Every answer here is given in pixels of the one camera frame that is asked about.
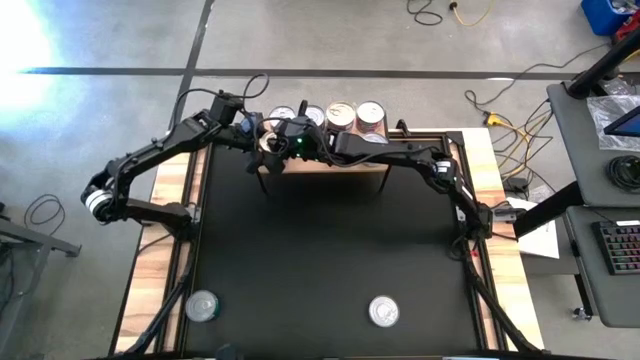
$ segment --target computer monitor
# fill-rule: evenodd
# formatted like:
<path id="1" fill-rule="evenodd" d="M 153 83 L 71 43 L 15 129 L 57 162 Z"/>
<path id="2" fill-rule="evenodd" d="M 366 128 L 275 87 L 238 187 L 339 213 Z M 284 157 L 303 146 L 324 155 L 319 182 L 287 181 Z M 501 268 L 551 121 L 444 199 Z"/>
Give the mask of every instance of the computer monitor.
<path id="1" fill-rule="evenodd" d="M 640 137 L 640 106 L 604 128 L 605 135 Z"/>

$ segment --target concrete floor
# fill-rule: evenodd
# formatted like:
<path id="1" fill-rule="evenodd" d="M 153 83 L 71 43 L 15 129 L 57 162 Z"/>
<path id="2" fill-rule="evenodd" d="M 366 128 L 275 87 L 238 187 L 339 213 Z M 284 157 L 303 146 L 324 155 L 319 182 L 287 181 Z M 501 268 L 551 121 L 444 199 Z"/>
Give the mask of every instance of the concrete floor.
<path id="1" fill-rule="evenodd" d="M 589 29 L 578 0 L 496 0 L 487 20 L 459 26 L 447 1 L 431 10 L 444 22 L 423 27 L 404 0 L 216 0 L 197 67 L 202 69 L 374 69 L 519 72 L 537 62 L 560 64 L 605 43 Z M 463 1 L 467 19 L 487 1 Z M 89 177 L 108 159 L 145 144 L 166 129 L 182 76 L 15 75 L 24 67 L 178 68 L 187 65 L 205 0 L 14 0 L 0 4 L 0 199 L 19 219 L 38 195 L 57 194 L 67 210 L 60 238 L 82 244 L 77 259 L 54 254 L 35 293 L 22 356 L 78 359 L 107 353 L 140 228 L 132 222 L 99 226 L 79 201 Z M 563 70 L 579 72 L 599 49 Z M 629 62 L 624 70 L 638 70 Z M 452 79 L 277 78 L 249 109 L 296 106 L 301 99 L 377 100 L 395 121 L 411 127 L 481 126 L 463 98 L 473 89 L 492 97 L 507 82 Z M 192 87 L 241 92 L 245 78 L 193 79 Z M 553 81 L 520 81 L 488 110 L 523 123 L 546 98 Z M 206 95 L 189 96 L 186 112 L 209 107 Z M 567 154 L 555 140 L 532 166 L 554 187 L 573 180 Z M 154 172 L 134 183 L 132 195 L 149 197 Z M 531 278 L 534 304 L 547 348 L 560 354 L 638 359 L 640 330 L 576 323 L 566 310 L 578 305 L 565 277 Z"/>

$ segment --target can lid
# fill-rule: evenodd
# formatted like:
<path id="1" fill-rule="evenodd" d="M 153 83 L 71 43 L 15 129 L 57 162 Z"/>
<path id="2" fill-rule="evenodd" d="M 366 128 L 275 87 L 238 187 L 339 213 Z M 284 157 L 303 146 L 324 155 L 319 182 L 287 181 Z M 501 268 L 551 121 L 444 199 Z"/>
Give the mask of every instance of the can lid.
<path id="1" fill-rule="evenodd" d="M 378 133 L 366 133 L 362 135 L 362 138 L 367 142 L 373 142 L 378 144 L 388 144 L 389 139 L 386 136 L 378 134 Z"/>
<path id="2" fill-rule="evenodd" d="M 296 112 L 288 106 L 277 106 L 275 109 L 271 110 L 271 112 L 269 113 L 269 117 L 293 119 L 294 117 L 296 117 Z M 274 127 L 280 123 L 280 120 L 269 120 L 269 123 L 272 127 Z"/>
<path id="3" fill-rule="evenodd" d="M 358 106 L 358 118 L 366 123 L 375 124 L 384 119 L 384 109 L 375 101 L 367 101 Z"/>
<path id="4" fill-rule="evenodd" d="M 186 313 L 191 321 L 209 321 L 218 314 L 219 309 L 218 298 L 207 290 L 198 290 L 187 300 Z"/>
<path id="5" fill-rule="evenodd" d="M 369 304 L 369 317 L 380 327 L 393 326 L 399 316 L 398 305 L 388 296 L 378 296 Z"/>
<path id="6" fill-rule="evenodd" d="M 316 105 L 309 105 L 307 106 L 307 111 L 305 112 L 305 115 L 307 115 L 311 120 L 313 120 L 313 122 L 316 123 L 316 125 L 318 126 L 322 126 L 324 125 L 324 110 L 322 110 L 321 107 L 316 106 Z"/>
<path id="7" fill-rule="evenodd" d="M 356 117 L 356 110 L 346 101 L 336 101 L 327 108 L 327 119 L 338 126 L 347 126 Z"/>

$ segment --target keyboard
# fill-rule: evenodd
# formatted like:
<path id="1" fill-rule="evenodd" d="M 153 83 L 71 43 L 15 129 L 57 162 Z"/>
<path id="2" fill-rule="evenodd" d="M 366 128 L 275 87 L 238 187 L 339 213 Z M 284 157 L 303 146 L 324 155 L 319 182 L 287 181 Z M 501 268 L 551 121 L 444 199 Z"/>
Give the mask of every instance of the keyboard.
<path id="1" fill-rule="evenodd" d="M 592 227 L 611 275 L 640 274 L 640 225 L 607 221 L 593 223 Z"/>

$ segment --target blue bin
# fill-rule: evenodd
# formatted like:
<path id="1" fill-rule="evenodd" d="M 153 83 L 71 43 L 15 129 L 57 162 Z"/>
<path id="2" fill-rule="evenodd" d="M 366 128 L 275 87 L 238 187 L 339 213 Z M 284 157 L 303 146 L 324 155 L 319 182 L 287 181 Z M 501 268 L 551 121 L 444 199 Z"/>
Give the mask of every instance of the blue bin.
<path id="1" fill-rule="evenodd" d="M 611 6 L 611 0 L 582 0 L 582 10 L 589 20 L 591 30 L 596 35 L 615 34 L 631 13 L 618 14 Z"/>

